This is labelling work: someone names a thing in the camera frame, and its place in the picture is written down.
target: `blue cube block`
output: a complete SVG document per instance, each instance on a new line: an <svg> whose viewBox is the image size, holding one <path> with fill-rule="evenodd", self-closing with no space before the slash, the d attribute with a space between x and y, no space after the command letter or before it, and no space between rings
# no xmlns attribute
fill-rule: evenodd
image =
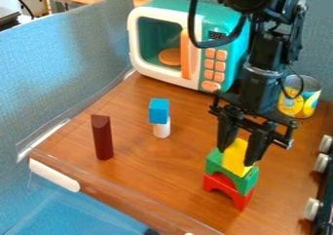
<svg viewBox="0 0 333 235"><path fill-rule="evenodd" d="M149 122L152 124L166 124L169 116L169 100L166 98L152 98L149 104Z"/></svg>

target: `white knob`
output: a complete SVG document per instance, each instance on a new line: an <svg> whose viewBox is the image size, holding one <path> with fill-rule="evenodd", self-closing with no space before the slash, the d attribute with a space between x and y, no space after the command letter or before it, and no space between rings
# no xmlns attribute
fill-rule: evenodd
<svg viewBox="0 0 333 235"><path fill-rule="evenodd" d="M329 148L332 145L333 137L331 136L324 136L321 140L319 151L322 153L328 153Z"/></svg>
<svg viewBox="0 0 333 235"><path fill-rule="evenodd" d="M306 208L304 209L303 218L314 221L319 211L320 202L317 199L309 198Z"/></svg>
<svg viewBox="0 0 333 235"><path fill-rule="evenodd" d="M330 160L327 154L320 153L314 164L314 171L324 173Z"/></svg>

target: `yellow can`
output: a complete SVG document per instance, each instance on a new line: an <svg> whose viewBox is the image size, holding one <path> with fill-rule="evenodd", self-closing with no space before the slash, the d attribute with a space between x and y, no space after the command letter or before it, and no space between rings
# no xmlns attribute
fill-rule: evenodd
<svg viewBox="0 0 333 235"><path fill-rule="evenodd" d="M286 78L284 87L288 94L294 99L287 98L281 93L278 99L278 110L291 117L309 118L314 115L321 94L321 84L314 78L306 75L301 76L304 80L303 93L298 95L301 89L301 80L297 75Z"/></svg>

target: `stacked blocks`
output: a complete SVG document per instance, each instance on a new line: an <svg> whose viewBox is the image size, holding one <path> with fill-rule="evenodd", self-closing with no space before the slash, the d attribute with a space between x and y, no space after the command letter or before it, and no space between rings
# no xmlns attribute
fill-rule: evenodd
<svg viewBox="0 0 333 235"><path fill-rule="evenodd" d="M242 211L250 201L259 178L257 166L243 164L247 142L237 138L224 153L214 148L206 158L203 189L218 189L228 194L238 210Z"/></svg>
<svg viewBox="0 0 333 235"><path fill-rule="evenodd" d="M152 98L149 104L149 122L153 124L154 136L166 138L170 135L169 100Z"/></svg>

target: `red arch block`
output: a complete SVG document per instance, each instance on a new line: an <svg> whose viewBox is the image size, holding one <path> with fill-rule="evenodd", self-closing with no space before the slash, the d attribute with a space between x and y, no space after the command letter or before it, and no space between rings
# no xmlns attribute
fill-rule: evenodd
<svg viewBox="0 0 333 235"><path fill-rule="evenodd" d="M254 190L254 188L252 188L247 195L243 196L238 193L233 182L227 176L220 173L215 173L213 176L204 175L203 190L211 192L214 189L223 191L229 195L233 199L236 208L240 211L245 209L252 198Z"/></svg>

